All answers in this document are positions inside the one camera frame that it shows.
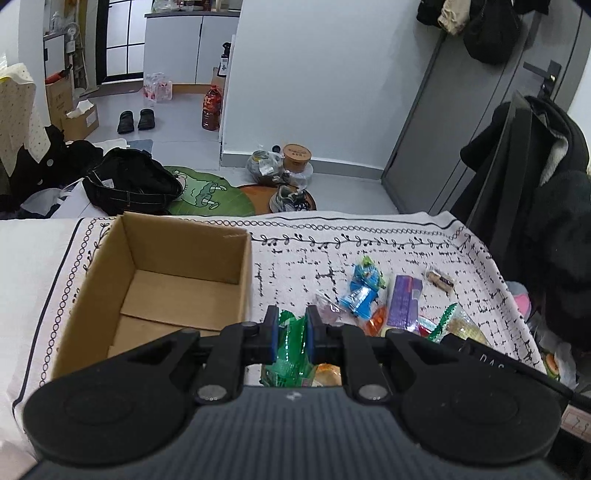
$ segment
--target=screw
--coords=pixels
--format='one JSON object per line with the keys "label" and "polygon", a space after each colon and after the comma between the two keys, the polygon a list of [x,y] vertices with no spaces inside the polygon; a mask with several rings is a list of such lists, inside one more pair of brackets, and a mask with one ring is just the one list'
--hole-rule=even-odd
{"label": "screw", "polygon": [[388,390],[381,385],[364,385],[359,389],[359,396],[366,400],[378,401],[388,396]]}
{"label": "screw", "polygon": [[197,391],[197,396],[201,400],[216,401],[221,400],[227,393],[221,385],[204,385]]}

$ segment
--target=white wall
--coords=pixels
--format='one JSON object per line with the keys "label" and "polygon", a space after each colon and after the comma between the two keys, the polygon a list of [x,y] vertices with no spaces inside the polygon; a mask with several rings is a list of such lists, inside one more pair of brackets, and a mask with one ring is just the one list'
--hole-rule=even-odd
{"label": "white wall", "polygon": [[37,90],[35,104],[41,123],[49,125],[43,60],[44,0],[12,0],[0,12],[0,53],[8,64],[22,62],[31,74]]}
{"label": "white wall", "polygon": [[587,146],[589,146],[591,140],[591,51],[579,87],[574,94],[573,103],[570,104],[569,116],[579,125],[587,140]]}
{"label": "white wall", "polygon": [[417,0],[244,0],[224,153],[295,142],[314,158],[384,168],[439,31]]}
{"label": "white wall", "polygon": [[41,124],[51,125],[45,93],[43,16],[43,0],[21,0],[21,12],[18,21],[18,61],[26,65],[37,86],[35,105],[39,111],[39,116],[41,116]]}
{"label": "white wall", "polygon": [[99,0],[88,0],[86,4],[86,38],[84,41],[84,61],[86,64],[87,91],[96,89],[96,16]]}

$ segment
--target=black shoe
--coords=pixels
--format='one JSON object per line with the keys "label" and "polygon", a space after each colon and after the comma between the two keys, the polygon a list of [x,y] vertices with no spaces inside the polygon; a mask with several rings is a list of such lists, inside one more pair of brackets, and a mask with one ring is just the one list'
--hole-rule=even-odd
{"label": "black shoe", "polygon": [[129,110],[123,112],[119,117],[119,126],[117,127],[117,133],[119,135],[130,134],[134,131],[134,114]]}
{"label": "black shoe", "polygon": [[154,111],[151,108],[144,108],[139,113],[138,130],[151,130],[155,126]]}

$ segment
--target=white cabinet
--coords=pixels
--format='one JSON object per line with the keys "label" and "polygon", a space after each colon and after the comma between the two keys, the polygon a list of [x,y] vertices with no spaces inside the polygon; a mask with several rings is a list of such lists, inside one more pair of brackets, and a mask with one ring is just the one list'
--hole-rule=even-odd
{"label": "white cabinet", "polygon": [[163,72],[173,83],[195,84],[202,21],[201,15],[148,18],[144,73]]}
{"label": "white cabinet", "polygon": [[212,71],[219,65],[223,53],[222,45],[232,41],[237,28],[238,17],[203,17],[195,83],[200,85],[212,81]]}

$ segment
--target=small candy bag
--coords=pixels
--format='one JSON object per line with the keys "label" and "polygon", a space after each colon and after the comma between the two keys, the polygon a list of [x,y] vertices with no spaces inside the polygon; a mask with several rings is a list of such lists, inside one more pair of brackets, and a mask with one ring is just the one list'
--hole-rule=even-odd
{"label": "small candy bag", "polygon": [[490,346],[478,325],[472,321],[459,303],[452,303],[445,309],[439,324],[427,338],[439,343],[448,333],[452,333],[462,340],[471,338],[483,345]]}

